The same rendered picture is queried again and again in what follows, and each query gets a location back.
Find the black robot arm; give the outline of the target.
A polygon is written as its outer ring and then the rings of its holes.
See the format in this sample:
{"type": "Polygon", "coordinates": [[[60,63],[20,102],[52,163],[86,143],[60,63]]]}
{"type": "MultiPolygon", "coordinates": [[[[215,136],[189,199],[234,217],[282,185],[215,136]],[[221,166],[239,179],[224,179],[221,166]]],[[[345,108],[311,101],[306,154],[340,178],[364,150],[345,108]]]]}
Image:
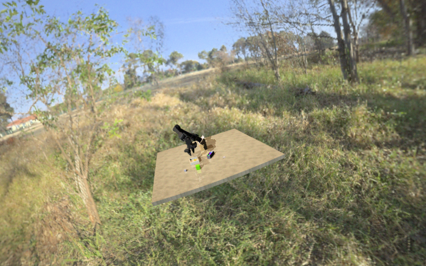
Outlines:
{"type": "Polygon", "coordinates": [[[198,137],[197,134],[191,134],[185,130],[183,130],[178,124],[176,124],[173,128],[173,131],[175,131],[178,134],[178,137],[180,138],[180,140],[182,140],[183,142],[185,141],[185,143],[187,145],[190,145],[190,148],[196,148],[197,147],[197,143],[191,143],[192,139],[193,141],[198,141],[199,143],[201,142],[202,138],[198,137]]]}

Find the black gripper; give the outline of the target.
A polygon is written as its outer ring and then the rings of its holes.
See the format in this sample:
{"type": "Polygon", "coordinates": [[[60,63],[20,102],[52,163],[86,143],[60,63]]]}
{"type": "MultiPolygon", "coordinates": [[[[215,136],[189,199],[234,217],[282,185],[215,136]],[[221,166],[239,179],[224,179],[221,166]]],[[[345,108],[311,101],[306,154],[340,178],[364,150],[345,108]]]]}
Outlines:
{"type": "MultiPolygon", "coordinates": [[[[188,149],[186,149],[184,152],[186,153],[188,153],[190,156],[191,156],[191,151],[190,151],[190,145],[187,145],[187,147],[186,148],[188,148],[188,149]]],[[[192,152],[194,153],[194,148],[191,148],[191,150],[192,150],[192,152]]]]}

